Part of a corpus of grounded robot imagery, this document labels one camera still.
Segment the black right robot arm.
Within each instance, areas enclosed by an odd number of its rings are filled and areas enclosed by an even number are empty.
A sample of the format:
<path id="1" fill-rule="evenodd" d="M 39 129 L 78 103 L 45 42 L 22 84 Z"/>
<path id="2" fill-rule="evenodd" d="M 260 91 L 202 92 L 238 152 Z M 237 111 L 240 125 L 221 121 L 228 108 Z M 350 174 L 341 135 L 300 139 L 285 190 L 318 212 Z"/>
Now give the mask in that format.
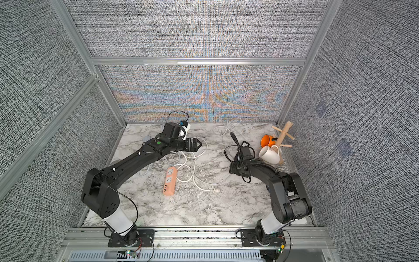
<path id="1" fill-rule="evenodd" d="M 282 229 L 291 222 L 312 214 L 312 204 L 299 174 L 285 173 L 255 158 L 255 151 L 248 143 L 237 145 L 229 173 L 240 176 L 246 183 L 252 178 L 263 182 L 269 192 L 271 212 L 255 226 L 256 239 L 268 245 L 275 238 L 282 238 Z"/>

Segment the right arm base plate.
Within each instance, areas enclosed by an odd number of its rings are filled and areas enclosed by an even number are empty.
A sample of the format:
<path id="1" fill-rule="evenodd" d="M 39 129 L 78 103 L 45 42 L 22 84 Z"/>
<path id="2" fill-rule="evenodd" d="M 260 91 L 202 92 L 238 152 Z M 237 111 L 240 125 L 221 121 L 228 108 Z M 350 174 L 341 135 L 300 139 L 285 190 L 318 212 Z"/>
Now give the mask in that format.
<path id="1" fill-rule="evenodd" d="M 261 229 L 239 229 L 236 237 L 241 240 L 243 247 L 281 247 L 286 245 L 282 231 L 265 234 Z"/>

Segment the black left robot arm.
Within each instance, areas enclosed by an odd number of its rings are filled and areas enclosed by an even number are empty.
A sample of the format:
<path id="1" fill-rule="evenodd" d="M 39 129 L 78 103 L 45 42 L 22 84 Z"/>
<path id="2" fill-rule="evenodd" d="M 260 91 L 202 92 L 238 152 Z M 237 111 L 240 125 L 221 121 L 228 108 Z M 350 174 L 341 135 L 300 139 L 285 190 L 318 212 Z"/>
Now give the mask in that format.
<path id="1" fill-rule="evenodd" d="M 197 152 L 202 143 L 197 138 L 187 138 L 191 124 L 167 122 L 161 133 L 144 142 L 128 157 L 104 169 L 88 171 L 81 193 L 81 201 L 119 237 L 123 245 L 133 246 L 137 239 L 136 223 L 120 207 L 118 189 L 132 176 L 166 155 L 178 151 Z"/>

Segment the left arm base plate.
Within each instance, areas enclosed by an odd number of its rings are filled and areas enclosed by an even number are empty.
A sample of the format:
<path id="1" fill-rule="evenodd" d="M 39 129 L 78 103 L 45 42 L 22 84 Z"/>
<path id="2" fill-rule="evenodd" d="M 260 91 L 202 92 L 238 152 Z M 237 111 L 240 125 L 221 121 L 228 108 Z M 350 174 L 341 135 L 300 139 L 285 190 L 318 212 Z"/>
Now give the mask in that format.
<path id="1" fill-rule="evenodd" d="M 125 236 L 121 236 L 116 232 L 111 233 L 108 247 L 152 247 L 155 238 L 155 230 L 153 229 L 137 229 L 131 230 Z"/>

